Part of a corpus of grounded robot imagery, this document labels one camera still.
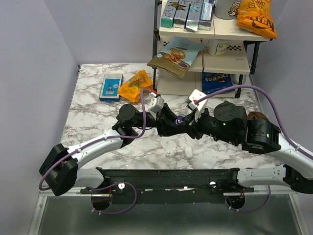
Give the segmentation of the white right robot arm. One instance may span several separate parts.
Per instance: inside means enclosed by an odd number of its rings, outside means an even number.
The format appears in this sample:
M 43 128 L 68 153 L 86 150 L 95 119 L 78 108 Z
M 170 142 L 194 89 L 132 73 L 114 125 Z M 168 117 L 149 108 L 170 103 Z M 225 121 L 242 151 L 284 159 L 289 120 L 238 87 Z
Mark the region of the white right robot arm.
M 225 187 L 235 192 L 241 187 L 280 185 L 300 193 L 313 192 L 313 162 L 292 147 L 276 125 L 265 119 L 248 119 L 242 106 L 225 101 L 214 109 L 207 108 L 182 118 L 180 123 L 195 131 L 224 141 L 252 154 L 268 155 L 282 162 L 279 166 L 259 169 L 240 169 L 237 175 L 225 179 Z

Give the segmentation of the purple earbud charging case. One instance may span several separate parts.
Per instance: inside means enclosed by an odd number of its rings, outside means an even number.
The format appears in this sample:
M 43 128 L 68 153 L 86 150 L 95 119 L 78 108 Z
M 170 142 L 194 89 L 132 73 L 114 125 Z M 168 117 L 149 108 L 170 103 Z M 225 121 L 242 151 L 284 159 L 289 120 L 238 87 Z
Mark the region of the purple earbud charging case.
M 183 114 L 178 115 L 175 120 L 176 125 L 186 125 L 185 118 L 186 118 L 186 115 L 183 115 Z

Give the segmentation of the white earbud case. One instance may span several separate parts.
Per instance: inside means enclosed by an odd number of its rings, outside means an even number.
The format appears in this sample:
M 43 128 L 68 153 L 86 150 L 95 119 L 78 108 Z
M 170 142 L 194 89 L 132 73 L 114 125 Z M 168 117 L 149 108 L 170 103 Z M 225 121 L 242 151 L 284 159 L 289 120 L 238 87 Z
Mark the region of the white earbud case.
M 193 158 L 193 149 L 190 146 L 184 148 L 184 153 L 187 159 Z

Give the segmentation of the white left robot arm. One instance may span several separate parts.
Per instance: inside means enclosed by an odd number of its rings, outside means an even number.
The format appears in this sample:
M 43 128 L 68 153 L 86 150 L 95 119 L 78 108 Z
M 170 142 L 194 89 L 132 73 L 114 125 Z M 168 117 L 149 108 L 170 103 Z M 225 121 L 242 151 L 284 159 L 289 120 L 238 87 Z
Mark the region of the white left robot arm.
M 175 115 L 167 104 L 160 108 L 143 109 L 123 105 L 117 123 L 104 134 L 70 147 L 55 145 L 39 169 L 41 191 L 52 190 L 60 196 L 72 188 L 88 187 L 104 193 L 109 186 L 99 168 L 84 169 L 92 160 L 131 144 L 143 136 L 146 129 L 156 128 L 160 136 L 168 137 L 188 131 L 186 115 Z

